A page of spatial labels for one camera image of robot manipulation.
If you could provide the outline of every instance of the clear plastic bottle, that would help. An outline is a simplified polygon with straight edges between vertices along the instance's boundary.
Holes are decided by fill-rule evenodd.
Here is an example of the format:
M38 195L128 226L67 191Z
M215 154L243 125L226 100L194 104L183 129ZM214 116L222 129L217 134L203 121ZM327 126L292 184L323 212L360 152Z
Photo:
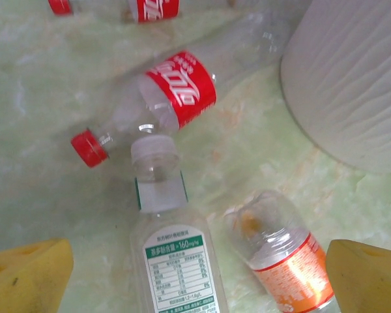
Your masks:
M147 133L172 134L259 68L280 60L289 30L272 13L249 14L137 76L117 80L91 99L100 124L72 140L90 167Z
M55 15L92 12L117 22L153 22L213 8L253 8L261 0L48 0Z
M326 254L285 196L264 191L225 221L233 247L282 312L339 312Z
M146 136L131 152L141 210L130 236L140 312L228 313L209 227L187 207L173 140Z

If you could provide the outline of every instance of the red label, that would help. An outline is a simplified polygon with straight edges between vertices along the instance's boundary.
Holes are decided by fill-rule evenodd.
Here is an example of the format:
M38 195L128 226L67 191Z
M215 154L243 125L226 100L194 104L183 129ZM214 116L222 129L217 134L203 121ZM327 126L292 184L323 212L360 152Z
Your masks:
M136 0L138 22L154 22L178 15L180 0Z
M305 313L334 295L325 266L326 254L309 234L290 256L254 273L282 312Z
M210 74L190 52L181 51L146 74L171 101L180 128L216 103Z

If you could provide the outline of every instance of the white plastic container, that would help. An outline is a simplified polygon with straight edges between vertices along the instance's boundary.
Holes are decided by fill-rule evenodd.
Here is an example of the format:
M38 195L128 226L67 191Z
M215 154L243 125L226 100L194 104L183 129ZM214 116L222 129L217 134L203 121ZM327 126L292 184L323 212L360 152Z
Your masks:
M48 0L53 13L92 12L105 20L153 22L213 8L252 8L261 0Z
M131 153L141 210L130 236L140 312L228 313L209 227L188 207L173 140L146 136Z
M225 220L234 249L282 312L339 312L326 254L286 197L264 191Z
M281 77L315 143L352 166L391 173L391 0L314 0Z
M270 13L231 23L91 99L101 102L105 114L99 125L73 138L72 145L93 167L112 149L148 133L178 131L247 75L280 60L288 36L287 24Z

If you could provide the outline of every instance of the nutrition facts label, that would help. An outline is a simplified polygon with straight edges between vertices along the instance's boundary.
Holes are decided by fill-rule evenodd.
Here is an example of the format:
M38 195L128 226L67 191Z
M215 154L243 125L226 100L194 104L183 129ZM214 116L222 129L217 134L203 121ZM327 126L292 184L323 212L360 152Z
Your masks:
M144 248L155 312L219 313L203 234L189 227L164 231L155 234L164 243Z

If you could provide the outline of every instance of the orange label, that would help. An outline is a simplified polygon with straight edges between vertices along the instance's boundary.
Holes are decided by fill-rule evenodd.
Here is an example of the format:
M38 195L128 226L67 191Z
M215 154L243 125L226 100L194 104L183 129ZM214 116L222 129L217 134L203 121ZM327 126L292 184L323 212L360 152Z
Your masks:
M254 273L285 313L312 311L334 294L326 254L312 234L291 255Z

